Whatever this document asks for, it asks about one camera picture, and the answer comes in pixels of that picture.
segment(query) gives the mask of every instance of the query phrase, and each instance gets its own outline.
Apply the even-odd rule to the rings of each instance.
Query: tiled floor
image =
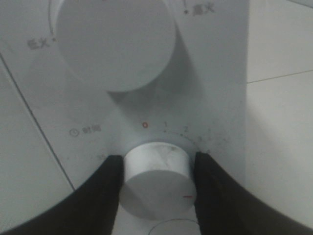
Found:
[[[313,9],[252,0],[246,187],[313,227]]]
[[[9,80],[0,64],[0,233],[72,192]]]

